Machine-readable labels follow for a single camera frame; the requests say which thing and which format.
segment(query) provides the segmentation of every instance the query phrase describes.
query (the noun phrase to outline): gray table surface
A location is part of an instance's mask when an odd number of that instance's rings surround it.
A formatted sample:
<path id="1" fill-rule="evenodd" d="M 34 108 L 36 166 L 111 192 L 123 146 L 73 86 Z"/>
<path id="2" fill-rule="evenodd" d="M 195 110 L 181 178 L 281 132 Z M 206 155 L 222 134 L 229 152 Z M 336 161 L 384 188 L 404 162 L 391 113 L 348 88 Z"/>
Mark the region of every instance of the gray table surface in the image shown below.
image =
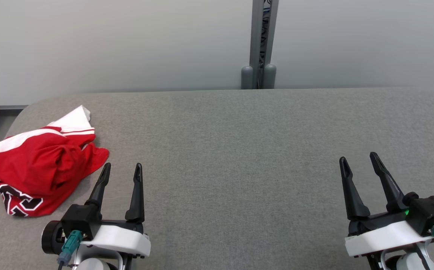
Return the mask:
<path id="1" fill-rule="evenodd" d="M 123 219 L 135 164 L 144 167 L 145 232 L 138 269 L 368 269 L 349 258 L 338 159 L 346 156 L 372 213 L 385 196 L 368 154 L 378 152 L 404 193 L 434 195 L 434 93 L 404 88 L 84 94 L 33 104 L 9 135 L 83 104 L 109 149 L 104 219 Z M 0 270 L 57 268 L 40 234 L 84 203 L 99 171 L 52 215 L 6 215 Z M 434 245 L 430 248 L 434 260 Z"/>

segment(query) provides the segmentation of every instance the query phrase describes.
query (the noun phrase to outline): white wall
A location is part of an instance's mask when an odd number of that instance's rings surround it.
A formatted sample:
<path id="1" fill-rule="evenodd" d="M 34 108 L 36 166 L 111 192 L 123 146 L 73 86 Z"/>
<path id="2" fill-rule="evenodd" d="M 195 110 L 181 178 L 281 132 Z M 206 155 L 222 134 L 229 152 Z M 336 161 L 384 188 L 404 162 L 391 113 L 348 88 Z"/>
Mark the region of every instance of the white wall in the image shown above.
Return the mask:
<path id="1" fill-rule="evenodd" d="M 275 88 L 434 86 L 434 0 L 279 0 Z"/>
<path id="2" fill-rule="evenodd" d="M 0 0 L 0 105 L 239 89 L 251 11 L 252 0 Z"/>

